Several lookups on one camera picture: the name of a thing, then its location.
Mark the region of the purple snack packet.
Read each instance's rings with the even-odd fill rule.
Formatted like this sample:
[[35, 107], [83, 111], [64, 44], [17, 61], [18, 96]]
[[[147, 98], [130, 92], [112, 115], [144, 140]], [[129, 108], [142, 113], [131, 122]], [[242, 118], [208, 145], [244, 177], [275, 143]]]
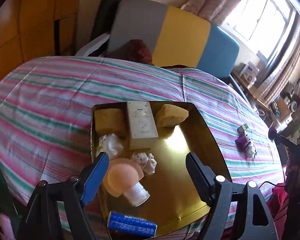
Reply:
[[236, 140], [235, 143], [237, 145], [237, 148], [245, 152], [245, 149], [251, 144], [251, 140], [248, 135], [245, 133], [242, 133]]

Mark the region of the grey yellow blue sofa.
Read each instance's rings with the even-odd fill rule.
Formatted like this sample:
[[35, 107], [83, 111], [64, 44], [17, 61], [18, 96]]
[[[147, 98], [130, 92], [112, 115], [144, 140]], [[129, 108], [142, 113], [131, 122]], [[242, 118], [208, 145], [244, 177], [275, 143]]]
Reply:
[[107, 55], [128, 59], [128, 44], [142, 40], [157, 67], [186, 66], [209, 73], [244, 96], [231, 75], [239, 44], [220, 27], [176, 7], [149, 0], [122, 0]]

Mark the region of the peach silicone bottle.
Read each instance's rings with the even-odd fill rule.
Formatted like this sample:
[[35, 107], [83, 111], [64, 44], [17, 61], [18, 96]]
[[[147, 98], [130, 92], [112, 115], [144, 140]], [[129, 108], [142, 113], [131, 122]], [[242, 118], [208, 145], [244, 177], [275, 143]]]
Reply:
[[140, 183], [143, 177], [143, 170], [136, 162], [116, 158], [109, 163], [103, 185], [111, 196], [118, 198], [123, 195], [130, 205], [138, 207], [150, 197], [149, 192]]

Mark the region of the wooden side table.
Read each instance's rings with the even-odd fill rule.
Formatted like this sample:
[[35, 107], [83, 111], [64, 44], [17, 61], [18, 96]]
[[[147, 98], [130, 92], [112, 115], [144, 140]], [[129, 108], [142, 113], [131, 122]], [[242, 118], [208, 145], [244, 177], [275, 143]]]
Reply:
[[231, 72], [231, 76], [234, 78], [235, 81], [243, 88], [243, 92], [247, 94], [248, 100], [252, 105], [255, 105], [257, 107], [261, 107], [264, 112], [269, 113], [270, 109], [267, 105], [264, 104], [264, 102], [261, 99], [261, 93], [258, 91], [258, 89], [252, 85], [250, 88], [249, 83], [242, 77], [238, 75], [237, 72], [234, 70]]

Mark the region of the white appliance box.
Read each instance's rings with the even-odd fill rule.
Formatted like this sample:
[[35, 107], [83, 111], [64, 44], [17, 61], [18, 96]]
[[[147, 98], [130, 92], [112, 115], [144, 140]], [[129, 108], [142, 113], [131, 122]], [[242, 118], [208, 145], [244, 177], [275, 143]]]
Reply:
[[251, 62], [244, 65], [243, 69], [239, 73], [239, 76], [244, 78], [248, 83], [251, 83], [253, 79], [258, 75], [260, 70]]

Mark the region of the dark red cushion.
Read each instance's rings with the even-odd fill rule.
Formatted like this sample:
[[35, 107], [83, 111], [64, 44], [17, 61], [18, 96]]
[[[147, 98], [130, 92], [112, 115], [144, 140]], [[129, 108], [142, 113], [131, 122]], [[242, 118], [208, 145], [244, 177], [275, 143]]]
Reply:
[[151, 50], [143, 40], [130, 40], [117, 51], [113, 52], [113, 57], [153, 66]]

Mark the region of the beige medicine box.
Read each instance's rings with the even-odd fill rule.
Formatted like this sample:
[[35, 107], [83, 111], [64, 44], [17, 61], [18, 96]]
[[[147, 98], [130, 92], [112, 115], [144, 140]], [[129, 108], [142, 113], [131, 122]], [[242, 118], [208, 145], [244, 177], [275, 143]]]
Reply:
[[148, 101], [128, 101], [129, 149], [148, 149], [158, 140], [157, 127]]

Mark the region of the gold tin box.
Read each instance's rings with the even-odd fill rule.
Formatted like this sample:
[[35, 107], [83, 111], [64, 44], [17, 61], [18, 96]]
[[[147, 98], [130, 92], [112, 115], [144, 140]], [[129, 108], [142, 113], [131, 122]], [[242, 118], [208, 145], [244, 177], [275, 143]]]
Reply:
[[216, 175], [231, 180], [217, 142], [198, 108], [190, 102], [174, 101], [172, 104], [188, 110], [189, 116], [175, 128], [159, 128], [159, 139], [152, 148], [145, 150], [157, 161], [155, 173], [141, 180], [150, 198], [133, 207], [124, 196], [115, 198], [101, 186], [97, 196], [104, 220], [111, 211], [143, 218], [157, 224], [156, 236], [161, 237], [204, 217], [209, 207], [200, 200], [186, 169], [185, 159], [189, 152], [194, 152]]

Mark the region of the striped bedspread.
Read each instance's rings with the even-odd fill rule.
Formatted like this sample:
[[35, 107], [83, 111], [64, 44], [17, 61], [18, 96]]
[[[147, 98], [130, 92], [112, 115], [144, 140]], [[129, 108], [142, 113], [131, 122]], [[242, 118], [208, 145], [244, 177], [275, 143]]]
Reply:
[[[121, 101], [193, 103], [207, 123], [232, 180], [254, 180], [264, 198], [284, 181], [268, 127], [235, 90], [193, 68], [167, 70], [116, 59], [41, 57], [0, 81], [0, 168], [15, 198], [27, 204], [41, 180], [66, 180], [91, 162], [94, 105]], [[255, 145], [247, 158], [237, 148], [237, 129]]]

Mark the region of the black rolled mat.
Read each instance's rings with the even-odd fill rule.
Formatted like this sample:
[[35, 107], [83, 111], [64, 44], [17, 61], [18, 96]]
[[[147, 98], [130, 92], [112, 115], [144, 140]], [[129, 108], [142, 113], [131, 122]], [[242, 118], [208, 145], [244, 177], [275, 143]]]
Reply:
[[110, 34], [115, 16], [122, 0], [101, 0], [94, 20], [90, 41], [103, 34]]

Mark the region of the white crumpled wrapper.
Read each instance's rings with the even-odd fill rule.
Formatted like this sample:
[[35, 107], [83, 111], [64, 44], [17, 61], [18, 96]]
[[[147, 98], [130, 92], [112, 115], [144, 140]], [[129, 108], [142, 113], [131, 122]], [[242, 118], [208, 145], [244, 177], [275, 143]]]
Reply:
[[124, 146], [121, 143], [120, 138], [114, 133], [111, 133], [99, 137], [95, 155], [98, 156], [101, 152], [105, 152], [109, 159], [112, 160], [119, 157], [123, 150]]

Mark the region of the wooden wardrobe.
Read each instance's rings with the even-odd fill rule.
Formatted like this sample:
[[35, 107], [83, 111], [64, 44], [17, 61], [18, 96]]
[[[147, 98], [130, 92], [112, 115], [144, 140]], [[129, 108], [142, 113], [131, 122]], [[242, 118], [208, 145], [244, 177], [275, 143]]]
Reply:
[[41, 56], [74, 55], [79, 0], [6, 0], [0, 7], [0, 81]]

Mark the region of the yellow sponge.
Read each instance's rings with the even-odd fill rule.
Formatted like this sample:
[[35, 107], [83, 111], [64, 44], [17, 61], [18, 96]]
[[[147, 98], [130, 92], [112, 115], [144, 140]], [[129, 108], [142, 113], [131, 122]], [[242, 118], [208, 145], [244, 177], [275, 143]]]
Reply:
[[158, 127], [174, 127], [189, 116], [189, 111], [171, 104], [164, 104], [155, 116]]

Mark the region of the green medicine box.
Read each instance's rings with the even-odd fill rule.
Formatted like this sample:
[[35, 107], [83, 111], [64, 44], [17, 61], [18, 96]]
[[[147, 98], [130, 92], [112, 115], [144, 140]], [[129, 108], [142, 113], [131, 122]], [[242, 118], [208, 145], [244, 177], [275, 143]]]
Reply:
[[239, 134], [244, 133], [247, 129], [249, 128], [249, 126], [247, 124], [243, 124], [241, 126], [239, 126], [239, 128], [237, 129]]

